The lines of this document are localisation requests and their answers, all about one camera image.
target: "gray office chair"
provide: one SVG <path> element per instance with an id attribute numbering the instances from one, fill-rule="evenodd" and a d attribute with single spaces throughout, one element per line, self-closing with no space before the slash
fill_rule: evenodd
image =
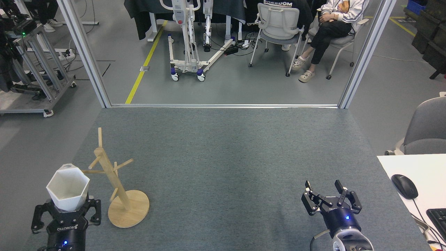
<path id="1" fill-rule="evenodd" d="M 249 67 L 252 67 L 252 60 L 256 53 L 257 43 L 260 39 L 266 41 L 265 51 L 268 52 L 268 42 L 279 45 L 295 45 L 293 57 L 289 64 L 289 69 L 285 76 L 289 77 L 294 58 L 297 54 L 297 49 L 301 41 L 302 29 L 297 28 L 297 21 L 299 19 L 299 10 L 296 8 L 281 8 L 259 3 L 257 5 L 259 13 L 255 23 L 259 26 L 259 35 L 257 36 L 256 45 L 252 53 Z"/>
<path id="2" fill-rule="evenodd" d="M 335 69 L 335 65 L 338 61 L 339 55 L 341 54 L 341 52 L 346 49 L 347 47 L 349 47 L 350 45 L 353 44 L 353 51 L 351 54 L 351 62 L 350 62 L 350 66 L 353 67 L 355 65 L 355 36 L 356 34 L 358 34 L 359 30 L 364 26 L 364 24 L 366 24 L 368 22 L 367 18 L 364 18 L 363 20 L 359 21 L 358 24 L 360 25 L 358 30 L 356 31 L 356 33 L 352 36 L 348 35 L 346 37 L 343 38 L 334 38 L 330 41 L 330 45 L 339 49 L 338 54 L 336 55 L 336 58 L 334 59 L 333 65 L 331 66 L 330 72 L 328 73 L 327 77 L 325 77 L 326 79 L 330 80 L 331 79 L 331 74 L 333 73 L 333 70 Z M 312 28 L 308 31 L 308 36 L 306 38 L 305 44 L 307 44 L 308 39 L 314 37 L 316 35 L 316 33 L 319 30 L 319 19 L 316 16 L 316 18 L 314 19 L 313 23 L 311 24 Z M 304 52 L 305 49 L 305 45 L 302 46 L 302 53 Z"/>
<path id="3" fill-rule="evenodd" d="M 384 155 L 446 154 L 446 96 L 421 103 L 410 120 L 406 136 Z"/>

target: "computer mouse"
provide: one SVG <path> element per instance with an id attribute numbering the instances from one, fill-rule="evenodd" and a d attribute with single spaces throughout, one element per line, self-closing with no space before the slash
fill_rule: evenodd
<path id="1" fill-rule="evenodd" d="M 417 187 L 415 187 L 413 181 L 411 181 L 408 177 L 401 174 L 395 174 L 391 177 L 391 180 L 398 192 L 404 198 L 411 200 L 418 197 Z"/>

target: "patient lift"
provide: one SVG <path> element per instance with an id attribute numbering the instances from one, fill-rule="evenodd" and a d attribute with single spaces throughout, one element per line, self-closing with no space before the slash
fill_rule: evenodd
<path id="1" fill-rule="evenodd" d="M 211 18 L 213 0 L 203 0 L 203 13 L 206 18 L 205 33 L 203 36 L 204 51 L 211 50 Z M 208 61 L 200 61 L 197 51 L 197 42 L 194 33 L 195 11 L 201 7 L 200 0 L 197 1 L 197 6 L 194 7 L 192 0 L 172 0 L 172 7 L 164 4 L 160 0 L 161 5 L 173 11 L 173 20 L 182 28 L 184 38 L 184 60 L 176 60 L 173 58 L 172 49 L 172 35 L 168 35 L 169 41 L 169 56 L 170 56 L 170 74 L 174 81 L 178 81 L 179 75 L 177 70 L 185 72 L 197 73 L 197 78 L 200 81 L 205 80 L 205 72 L 211 65 L 223 54 L 223 52 L 231 45 L 235 44 L 235 38 L 231 38 L 219 49 Z"/>

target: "white sneaker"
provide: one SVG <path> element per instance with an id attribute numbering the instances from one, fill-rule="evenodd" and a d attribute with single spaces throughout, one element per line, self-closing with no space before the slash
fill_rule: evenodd
<path id="1" fill-rule="evenodd" d="M 57 21 L 54 20 L 54 19 L 48 19 L 48 21 L 47 21 L 46 23 L 47 23 L 47 24 L 50 24 L 51 27 L 60 27 L 60 26 L 63 25 L 63 23 L 61 23 L 61 22 L 57 22 Z"/>
<path id="2" fill-rule="evenodd" d="M 312 77 L 314 77 L 314 72 L 310 72 L 310 71 L 306 71 L 306 72 L 304 72 L 304 74 L 302 74 L 300 77 L 299 77 L 299 81 L 301 81 L 302 83 L 306 83 L 306 82 L 308 82 Z"/>
<path id="3" fill-rule="evenodd" d="M 43 25 L 43 29 L 44 29 L 46 32 L 55 32 L 55 31 L 56 31 L 56 30 L 55 30 L 53 27 L 51 27 L 51 25 L 48 24 L 48 23 L 46 23 L 46 24 Z"/>
<path id="4" fill-rule="evenodd" d="M 283 51 L 289 51 L 290 47 L 291 47 L 291 45 L 282 45 L 282 50 Z"/>
<path id="5" fill-rule="evenodd" d="M 291 66 L 291 70 L 293 70 L 293 71 L 299 70 L 304 65 L 304 63 L 308 60 L 308 58 L 309 57 L 303 59 L 301 56 L 299 56 L 297 58 L 297 60 L 294 61 L 293 65 Z"/>

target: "wooden mug tree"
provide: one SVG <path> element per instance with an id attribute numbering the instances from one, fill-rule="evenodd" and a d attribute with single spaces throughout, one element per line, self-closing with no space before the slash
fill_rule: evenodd
<path id="1" fill-rule="evenodd" d="M 149 212 L 149 198 L 139 190 L 125 191 L 118 178 L 118 169 L 131 163 L 133 159 L 117 165 L 112 165 L 110 159 L 102 147 L 102 128 L 98 128 L 99 147 L 94 151 L 96 159 L 88 166 L 90 170 L 83 170 L 84 173 L 105 173 L 115 190 L 110 198 L 108 208 L 108 218 L 113 225 L 120 228 L 132 227 L 140 223 Z M 103 171 L 91 170 L 97 163 L 102 166 Z"/>

